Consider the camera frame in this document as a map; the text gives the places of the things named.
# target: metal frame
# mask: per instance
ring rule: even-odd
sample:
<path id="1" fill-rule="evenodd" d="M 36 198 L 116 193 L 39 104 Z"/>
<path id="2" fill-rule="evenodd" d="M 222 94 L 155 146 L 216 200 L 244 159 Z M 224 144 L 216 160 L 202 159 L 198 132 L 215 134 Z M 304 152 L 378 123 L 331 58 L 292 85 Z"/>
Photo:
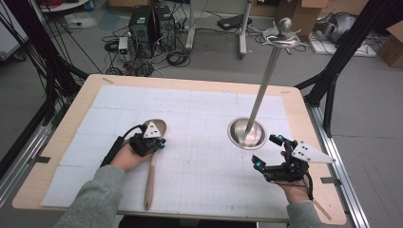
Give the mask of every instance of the metal frame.
<path id="1" fill-rule="evenodd" d="M 38 154 L 46 145 L 47 140 L 53 134 L 52 122 L 44 124 L 44 118 L 42 119 L 42 123 L 36 126 L 36 129 L 26 141 L 27 143 L 24 143 L 24 147 L 21 151 L 14 151 L 13 154 L 18 152 L 18 156 L 13 160 L 13 163 L 8 166 L 7 172 L 4 173 L 4 176 L 0 180 L 0 208 L 6 202 L 16 184 L 29 169 L 30 162 L 37 158 Z"/>
<path id="2" fill-rule="evenodd" d="M 304 97 L 305 102 L 311 106 L 319 106 L 320 100 L 327 94 L 323 127 L 328 137 L 332 137 L 331 121 L 337 78 L 391 4 L 392 1 L 369 0 L 328 65 L 315 77 L 296 85 L 298 89 L 314 85 Z"/>
<path id="3" fill-rule="evenodd" d="M 35 1 L 33 1 L 33 0 L 29 0 L 29 1 L 30 1 L 31 5 L 35 8 L 35 11 L 36 11 L 36 14 L 38 15 L 39 20 L 41 22 L 44 22 L 45 17 L 42 14 L 40 8 L 36 5 Z M 3 6 L 0 6 L 0 11 L 3 14 L 6 14 L 6 11 L 10 12 L 10 10 L 7 6 L 4 6 L 4 8 L 3 8 Z M 10 14 L 10 19 L 14 25 L 15 30 L 17 30 L 20 33 L 23 40 L 26 42 L 29 38 L 24 33 L 23 29 L 18 24 L 18 22 L 16 21 L 15 17 L 12 14 Z M 14 37 L 9 33 L 9 31 L 1 23 L 0 23 L 0 37 L 2 39 L 2 42 L 0 43 L 0 61 L 6 61 L 13 54 L 18 55 L 18 52 L 16 52 L 16 50 L 18 48 L 20 48 L 21 45 L 14 39 Z"/>
<path id="4" fill-rule="evenodd" d="M 247 0 L 246 1 L 246 7 L 245 7 L 245 12 L 243 14 L 243 22 L 242 22 L 242 29 L 240 31 L 240 59 L 243 58 L 244 55 L 246 55 L 246 27 L 247 27 L 247 22 L 249 18 L 249 13 L 252 8 L 252 3 L 253 0 Z M 189 16 L 189 31 L 187 33 L 187 39 L 186 39 L 186 45 L 185 48 L 188 53 L 191 52 L 193 48 L 193 41 L 195 37 L 195 31 L 196 31 L 196 23 L 195 23 L 195 17 L 194 17 L 194 12 L 195 12 L 195 3 L 194 0 L 190 0 L 190 16 Z"/>
<path id="5" fill-rule="evenodd" d="M 365 216 L 365 213 L 361 207 L 340 154 L 338 153 L 335 141 L 333 138 L 327 136 L 326 130 L 322 127 L 323 114 L 320 110 L 320 107 L 306 105 L 306 108 L 311 119 L 315 120 L 313 124 L 318 136 L 321 138 L 323 150 L 326 151 L 330 157 L 336 160 L 336 163 L 333 163 L 330 166 L 334 172 L 333 176 L 335 176 L 335 178 L 341 182 L 339 187 L 344 196 L 345 203 L 349 209 L 355 227 L 369 228 L 370 225 L 367 221 L 367 217 Z"/>
<path id="6" fill-rule="evenodd" d="M 311 118 L 315 120 L 314 126 L 321 138 L 323 149 L 329 156 L 337 160 L 337 163 L 332 164 L 331 169 L 334 172 L 334 176 L 341 182 L 339 187 L 355 227 L 370 227 L 370 225 L 338 153 L 335 141 L 332 139 L 331 120 L 336 81 L 371 29 L 387 13 L 391 5 L 392 1 L 369 0 L 328 65 L 318 75 L 296 85 L 298 89 L 314 85 L 310 93 L 304 97 L 304 100 Z M 319 105 L 325 94 L 327 94 L 327 97 L 323 115 Z"/>

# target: cable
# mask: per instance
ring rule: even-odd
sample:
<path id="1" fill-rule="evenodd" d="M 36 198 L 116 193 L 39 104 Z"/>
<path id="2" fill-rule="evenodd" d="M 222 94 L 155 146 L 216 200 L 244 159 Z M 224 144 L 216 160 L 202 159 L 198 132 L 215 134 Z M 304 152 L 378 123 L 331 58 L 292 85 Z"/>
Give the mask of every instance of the cable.
<path id="1" fill-rule="evenodd" d="M 259 44 L 264 44 L 266 42 L 266 40 L 264 39 L 264 37 L 262 35 L 259 35 L 259 36 L 255 36 L 255 42 L 259 43 Z"/>
<path id="2" fill-rule="evenodd" d="M 205 8 L 208 5 L 208 2 L 210 2 L 210 0 L 207 0 L 207 2 L 204 5 L 204 8 L 201 10 L 201 15 L 199 16 L 199 18 L 193 23 L 193 25 L 191 27 L 194 27 L 196 25 L 196 23 L 202 18 L 202 13 L 204 12 Z"/>
<path id="3" fill-rule="evenodd" d="M 151 58 L 151 60 L 150 61 L 148 61 L 148 62 L 152 62 L 152 60 L 156 57 L 156 56 L 159 56 L 159 55 L 161 55 L 161 54 L 163 54 L 163 52 L 161 52 L 160 54 L 158 54 L 158 45 L 160 44 L 160 41 L 163 39 L 165 37 L 165 34 L 160 38 L 160 39 L 158 39 L 156 42 L 154 42 L 154 44 L 152 45 L 152 50 L 153 50 L 153 52 L 154 52 L 154 55 L 152 56 L 152 58 Z"/>
<path id="4" fill-rule="evenodd" d="M 105 74 L 107 74 L 107 75 L 123 75 L 122 71 L 119 70 L 119 69 L 116 68 L 116 67 L 109 67 L 109 68 L 106 70 Z"/>
<path id="5" fill-rule="evenodd" d="M 143 125 L 142 125 L 142 124 L 138 124 L 138 125 L 135 125 L 135 126 L 131 127 L 131 128 L 128 129 L 128 131 L 123 135 L 123 138 L 125 139 L 125 138 L 127 137 L 127 135 L 130 134 L 130 132 L 132 132 L 134 129 L 136 129 L 136 128 L 138 128 L 138 127 L 141 127 L 141 126 L 143 126 Z"/>
<path id="6" fill-rule="evenodd" d="M 155 68 L 155 70 L 158 71 L 159 73 L 161 73 L 161 75 L 163 75 L 164 78 L 166 78 L 165 75 L 159 69 Z"/>
<path id="7" fill-rule="evenodd" d="M 116 39 L 119 39 L 119 37 L 125 36 L 125 34 L 129 32 L 128 29 L 127 29 L 127 31 L 126 31 L 123 35 L 121 35 L 121 36 L 117 36 L 117 35 L 115 34 L 117 31 L 120 31 L 120 30 L 123 30 L 123 29 L 127 29 L 127 26 L 112 31 L 112 35 L 113 35 Z"/>
<path id="8" fill-rule="evenodd" d="M 104 49 L 107 52 L 116 53 L 119 50 L 119 40 L 111 40 L 106 42 Z"/>
<path id="9" fill-rule="evenodd" d="M 249 29 L 251 29 L 253 32 L 255 32 L 257 34 L 262 34 L 264 32 L 264 30 L 255 28 L 253 25 L 247 25 L 246 28 L 247 28 L 247 31 L 249 31 Z"/>
<path id="10" fill-rule="evenodd" d="M 168 68 L 168 67 L 171 67 L 171 65 L 163 66 L 163 67 L 160 67 L 160 68 L 156 68 L 156 70 L 157 70 L 157 69 L 164 69 L 164 68 Z"/>
<path id="11" fill-rule="evenodd" d="M 161 56 L 161 54 L 163 54 L 164 53 L 164 56 L 163 56 L 163 58 L 158 62 L 158 63 L 153 63 L 153 60 L 154 60 L 154 58 L 155 57 L 157 57 L 157 56 Z M 162 51 L 160 54 L 158 54 L 158 55 L 154 55 L 154 57 L 153 58 L 151 58 L 151 60 L 149 60 L 148 62 L 151 64 L 151 65 L 157 65 L 157 64 L 160 64 L 160 63 L 162 63 L 164 60 L 166 60 L 166 54 L 168 53 L 168 46 L 166 46 L 165 47 L 165 50 L 164 51 Z"/>
<path id="12" fill-rule="evenodd" d="M 152 66 L 150 63 L 142 63 L 138 67 L 139 73 L 144 76 L 148 77 L 154 72 L 154 66 Z"/>
<path id="13" fill-rule="evenodd" d="M 48 9 L 48 11 L 51 13 L 51 10 L 50 10 L 50 8 L 49 8 L 48 2 L 45 3 L 45 6 L 46 6 L 46 9 Z M 51 17 L 51 19 L 52 19 L 52 21 L 53 21 L 53 24 L 56 26 L 56 30 L 57 30 L 57 32 L 59 33 L 59 37 L 60 37 L 60 40 L 61 40 L 61 42 L 62 42 L 62 44 L 63 44 L 63 46 L 64 46 L 64 48 L 65 48 L 65 51 L 63 51 L 63 49 L 60 47 L 59 41 L 57 40 L 57 36 L 53 33 L 53 30 L 52 30 L 52 29 L 50 29 L 50 32 L 52 33 L 52 35 L 53 35 L 53 37 L 54 37 L 54 40 L 56 41 L 56 43 L 57 43 L 59 49 L 62 51 L 62 54 L 63 54 L 63 56 L 65 57 L 65 59 L 66 59 L 66 56 L 67 56 L 68 59 L 69 59 L 69 61 L 70 61 L 70 63 L 72 64 L 71 59 L 70 59 L 70 56 L 68 55 L 67 48 L 66 48 L 65 42 L 64 42 L 64 40 L 63 40 L 63 37 L 62 37 L 62 35 L 60 34 L 59 28 L 57 27 L 56 21 L 55 21 L 55 19 L 54 19 L 52 16 L 50 16 L 50 17 Z"/>
<path id="14" fill-rule="evenodd" d="M 221 34 L 235 34 L 237 33 L 237 31 L 240 28 L 236 28 L 234 31 L 223 31 L 223 30 L 217 30 L 217 29 L 213 29 L 213 28 L 196 28 L 196 30 L 209 30 L 209 31 L 215 31 L 216 33 L 218 33 L 219 35 Z"/>
<path id="15" fill-rule="evenodd" d="M 368 54 L 369 53 L 368 49 L 371 46 L 381 47 L 386 42 L 386 39 L 387 39 L 387 36 L 380 35 L 378 33 L 376 33 L 376 34 L 371 33 L 365 39 L 364 44 L 362 44 L 362 46 L 365 46 L 365 45 L 367 46 L 365 48 L 365 51 L 364 50 L 358 50 L 358 51 L 361 51 L 361 52 L 364 52 L 364 53 Z"/>
<path id="16" fill-rule="evenodd" d="M 187 61 L 187 55 L 183 55 L 179 51 L 171 51 L 166 54 L 166 62 L 168 62 L 173 67 L 180 67 L 184 62 Z"/>
<path id="17" fill-rule="evenodd" d="M 297 47 L 293 47 L 294 50 L 299 51 L 299 52 L 304 52 L 306 51 L 306 46 L 303 45 L 299 45 Z"/>
<path id="18" fill-rule="evenodd" d="M 97 67 L 97 65 L 92 61 L 92 59 L 88 56 L 88 54 L 83 50 L 83 48 L 78 44 L 78 42 L 74 39 L 74 37 L 68 32 L 68 30 L 59 22 L 59 24 L 67 31 L 67 34 L 70 36 L 70 38 L 74 41 L 74 43 L 78 46 L 78 48 L 85 54 L 85 56 L 88 58 L 88 60 L 102 73 L 102 71 Z"/>
<path id="19" fill-rule="evenodd" d="M 225 37 L 225 43 L 224 43 L 224 47 L 222 49 L 217 49 L 217 50 L 211 50 L 211 51 L 206 51 L 206 52 L 199 52 L 196 50 L 196 47 L 201 46 L 202 45 L 202 38 L 196 37 L 195 38 L 195 42 L 197 40 L 201 40 L 201 42 L 199 44 L 195 44 L 192 48 L 192 52 L 198 55 L 206 55 L 206 54 L 211 54 L 211 53 L 217 53 L 217 52 L 221 52 L 221 51 L 225 51 L 226 45 L 228 43 L 228 37 Z"/>
<path id="20" fill-rule="evenodd" d="M 109 52 L 104 57 L 104 67 L 101 69 L 101 72 L 104 72 L 104 69 L 106 68 L 106 65 L 107 65 L 106 57 L 107 57 L 108 54 L 109 54 Z"/>
<path id="21" fill-rule="evenodd" d="M 306 184 L 305 179 L 302 179 L 303 183 L 305 184 L 308 192 L 309 200 L 314 200 L 314 182 L 312 181 L 312 177 L 309 172 L 305 172 L 303 170 L 299 170 L 301 173 L 305 174 L 308 177 L 309 185 Z"/>
<path id="22" fill-rule="evenodd" d="M 22 29 L 35 46 L 35 50 L 29 47 L 21 35 L 15 30 L 11 21 L 6 22 L 2 20 L 3 25 L 5 25 L 11 35 L 17 40 L 21 47 L 23 47 L 36 68 L 41 84 L 47 93 L 47 122 L 55 113 L 54 105 L 58 103 L 63 106 L 65 102 L 71 102 L 72 98 L 79 90 L 80 86 L 76 83 L 76 79 L 73 78 L 70 72 L 80 73 L 80 70 L 65 60 L 67 57 L 69 59 L 66 45 L 61 38 L 64 47 L 62 48 L 56 38 L 55 41 L 62 55 L 65 56 L 65 59 L 60 57 L 59 51 L 50 40 L 42 23 L 38 19 L 34 19 L 37 18 L 37 15 L 30 1 L 23 1 L 18 4 L 8 2 L 8 7 L 10 11 L 13 12 L 13 15 L 16 16 Z"/>
<path id="23" fill-rule="evenodd" d="M 3 25 L 6 27 L 6 29 L 11 33 L 11 35 L 14 36 L 15 40 L 20 44 L 21 47 L 26 51 L 27 55 L 29 58 L 34 58 L 36 61 L 38 61 L 38 64 L 41 65 L 41 67 L 45 67 L 45 64 L 41 60 L 41 57 L 39 54 L 37 54 L 34 50 L 32 50 L 29 46 L 24 45 L 25 41 L 24 38 L 18 33 L 18 31 L 15 29 L 12 20 L 10 19 L 9 12 L 5 5 L 3 4 L 3 1 L 0 1 L 1 5 L 3 6 L 4 11 L 6 12 L 6 15 L 8 16 L 9 20 L 7 21 L 7 18 L 3 15 L 3 13 L 0 12 L 0 19 Z"/>
<path id="24" fill-rule="evenodd" d="M 271 183 L 276 184 L 278 186 L 306 187 L 306 185 L 298 185 L 298 184 L 286 184 L 286 183 L 277 183 L 277 182 L 271 182 Z"/>
<path id="25" fill-rule="evenodd" d="M 182 3 L 181 3 L 181 9 L 182 9 L 182 12 L 184 14 L 184 19 L 183 19 L 183 24 L 184 24 L 187 21 L 187 15 L 186 15 L 186 12 L 184 12 L 184 9 L 183 9 L 183 3 L 184 3 L 184 0 L 182 0 Z"/>
<path id="26" fill-rule="evenodd" d="M 207 11 L 207 12 L 210 13 L 210 14 L 213 14 L 213 15 L 215 15 L 215 16 L 218 16 L 218 17 L 220 17 L 221 20 L 223 20 L 223 18 L 222 18 L 219 14 L 214 13 L 214 12 L 211 12 L 211 11 Z"/>
<path id="27" fill-rule="evenodd" d="M 328 54 L 333 55 L 332 53 L 330 53 L 330 52 L 326 49 L 325 45 L 323 44 L 323 42 L 322 42 L 321 40 L 319 40 L 319 39 L 317 39 L 316 37 L 314 37 L 314 34 L 313 34 L 313 33 L 312 33 L 311 36 L 308 37 L 308 39 L 309 39 L 310 41 L 319 41 L 319 42 L 322 44 L 323 49 L 324 49 Z"/>

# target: stand pole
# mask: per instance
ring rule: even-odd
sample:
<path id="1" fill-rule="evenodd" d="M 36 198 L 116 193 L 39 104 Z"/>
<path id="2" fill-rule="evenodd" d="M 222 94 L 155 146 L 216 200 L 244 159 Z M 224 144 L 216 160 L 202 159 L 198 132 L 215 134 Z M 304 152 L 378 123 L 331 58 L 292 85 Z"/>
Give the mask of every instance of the stand pole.
<path id="1" fill-rule="evenodd" d="M 186 50 L 190 54 L 193 47 L 193 40 L 195 37 L 195 1 L 190 0 L 190 15 L 189 15 L 189 32 L 187 33 L 186 39 Z"/>
<path id="2" fill-rule="evenodd" d="M 258 97 L 255 100 L 255 104 L 252 109 L 251 116 L 249 118 L 248 125 L 246 126 L 245 134 L 249 134 L 252 129 L 252 125 L 255 122 L 256 116 L 258 115 L 258 111 L 261 105 L 261 101 L 263 100 L 264 94 L 266 93 L 267 86 L 269 85 L 269 81 L 272 78 L 273 70 L 275 69 L 276 62 L 281 51 L 280 47 L 273 47 L 272 54 L 270 55 L 269 63 L 267 64 L 266 70 L 264 71 L 263 79 L 260 83 L 260 88 L 258 92 Z"/>
<path id="3" fill-rule="evenodd" d="M 243 14 L 242 30 L 240 31 L 240 59 L 246 55 L 246 27 L 248 26 L 249 13 L 252 8 L 252 0 L 247 0 L 245 13 Z"/>

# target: concrete floor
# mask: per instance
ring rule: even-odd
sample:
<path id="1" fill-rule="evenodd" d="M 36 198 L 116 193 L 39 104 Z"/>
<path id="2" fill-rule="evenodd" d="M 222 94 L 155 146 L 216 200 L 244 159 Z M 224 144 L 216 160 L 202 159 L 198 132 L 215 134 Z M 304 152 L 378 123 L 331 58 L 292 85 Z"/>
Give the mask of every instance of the concrete floor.
<path id="1" fill-rule="evenodd" d="M 127 25 L 124 13 L 112 12 L 105 5 L 91 13 L 98 25 L 72 35 L 99 68 L 109 63 L 101 38 Z M 218 29 L 217 16 L 203 16 L 198 26 Z M 254 18 L 256 28 L 272 26 L 267 18 Z M 97 69 L 75 43 L 63 34 L 75 66 L 89 73 Z M 271 48 L 247 37 L 248 54 L 239 60 L 238 38 L 226 38 L 212 32 L 198 31 L 197 37 L 208 47 L 191 54 L 191 64 L 184 68 L 162 69 L 166 78 L 259 84 L 266 68 Z M 294 86 L 318 74 L 331 56 L 317 55 L 310 48 L 288 55 L 282 51 L 270 85 Z M 44 90 L 30 61 L 8 60 L 0 64 L 0 158 L 33 117 L 44 101 Z M 152 77 L 162 77 L 154 72 Z M 400 175 L 400 153 L 403 133 L 403 69 L 389 67 L 380 57 L 354 57 L 342 71 L 336 87 L 332 131 L 336 146 L 344 161 L 359 201 L 372 227 L 399 227 L 403 222 L 403 197 Z M 0 227 L 50 227 L 61 212 L 15 210 L 13 198 L 0 209 Z M 284 227 L 261 224 L 260 227 Z M 348 221 L 342 227 L 354 227 Z"/>

